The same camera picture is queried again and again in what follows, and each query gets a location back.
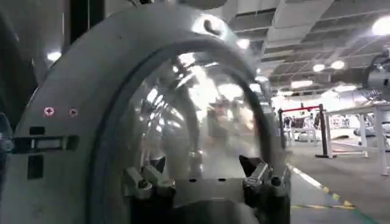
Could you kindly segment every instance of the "metal bracket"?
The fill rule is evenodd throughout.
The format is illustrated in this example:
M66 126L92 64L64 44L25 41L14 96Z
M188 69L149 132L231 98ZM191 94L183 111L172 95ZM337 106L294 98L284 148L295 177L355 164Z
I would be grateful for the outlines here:
M160 173L154 166L145 166L143 177L156 187L158 195L171 197L175 194L175 181Z
M243 180L243 186L248 187L251 190L253 190L255 193L257 193L260 190L260 186L263 184L263 176L266 173L268 169L268 164L266 163L260 163L255 171L250 175L250 177L247 177Z
M146 181L136 168L127 168L124 171L126 184L125 196L135 196L138 199L148 199L152 196L152 184Z

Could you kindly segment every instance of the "yellow floor marking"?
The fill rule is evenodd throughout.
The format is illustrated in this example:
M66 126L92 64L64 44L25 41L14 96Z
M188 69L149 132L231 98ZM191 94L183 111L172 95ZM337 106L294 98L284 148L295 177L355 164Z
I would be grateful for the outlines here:
M334 205L334 208L341 208L341 209L355 209L353 206L344 206L344 205Z
M318 205L308 205L309 208L315 208L315 209L324 209L327 208L325 206L318 206Z

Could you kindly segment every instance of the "fluorescent light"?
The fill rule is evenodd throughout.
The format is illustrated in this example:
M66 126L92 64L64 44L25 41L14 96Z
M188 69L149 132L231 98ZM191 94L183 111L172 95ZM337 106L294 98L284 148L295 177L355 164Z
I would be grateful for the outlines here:
M331 67L333 69L336 69L336 70L339 70L339 69L342 69L346 64L341 61L341 60L338 60L338 61L335 61L331 64Z
M50 61L57 61L60 57L61 57L60 52L53 52L53 53L48 54L48 59Z
M314 72L321 72L324 69L325 69L325 65L323 65L323 64L316 64L313 66Z
M295 81L295 82L291 82L291 88L296 89L296 88L311 86L312 84L313 81L311 80Z
M321 94L321 97L322 98L334 98L338 95L339 95L338 93L333 92L332 90L328 90L328 91L324 92L323 94Z
M261 87L260 87L260 85L257 84L257 83L251 83L251 84L249 84L249 88L250 88L253 92L261 93Z
M284 91L284 92L282 92L282 91L278 91L278 93L276 94L277 96L279 96L279 97L281 97L281 96L291 96L292 94L293 94L294 92L292 92L292 91Z
M390 16L384 16L376 20L371 31L373 34L379 36L390 34Z
M354 85L347 85L347 86L340 85L340 86L337 86L335 88L335 91L340 93L340 92L352 91L355 89L356 89L356 86L354 86Z
M292 91L284 91L284 92L281 92L282 96L291 96L294 92Z
M239 48L247 49L249 47L250 41L248 39L239 39L236 43Z
M255 80L258 82L267 82L268 81L267 77L264 77L264 76L257 76L257 77L255 77Z

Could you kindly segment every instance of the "floor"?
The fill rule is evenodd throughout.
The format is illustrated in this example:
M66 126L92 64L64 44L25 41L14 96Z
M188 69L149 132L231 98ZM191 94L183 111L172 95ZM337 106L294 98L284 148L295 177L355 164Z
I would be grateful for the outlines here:
M320 145L313 147L312 144L295 142L288 148L288 162L340 195L341 200L351 202L367 217L378 223L390 223L390 177L380 175L378 153L369 152L369 158L358 155L315 158L315 154L321 154Z

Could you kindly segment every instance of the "white metal frame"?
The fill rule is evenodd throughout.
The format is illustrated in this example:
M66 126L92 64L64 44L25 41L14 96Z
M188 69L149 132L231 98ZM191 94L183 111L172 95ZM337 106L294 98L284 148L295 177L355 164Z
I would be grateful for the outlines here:
M367 156L367 151L378 151L381 156L381 174L384 176L389 175L390 167L388 166L388 160L386 157L386 147L385 147L385 139L383 136L382 129L382 120L383 120L383 112L390 111L390 103L376 104L376 105L366 105L361 107L353 107L344 110L338 111L330 111L325 115L325 120L327 124L327 142L328 142L328 154L329 158L332 158L334 154L338 155L356 155L362 154L363 157ZM363 115L367 113L374 113L375 115L375 135L377 137L377 145L378 148L367 147L367 139L366 139L366 123L364 122ZM345 144L341 142L332 142L332 138L330 135L330 126L329 126L329 116L331 115L344 115L344 114L359 114L360 115L360 135L361 135L361 146ZM340 145L343 147L348 147L354 152L345 152L345 153L333 153L332 144Z

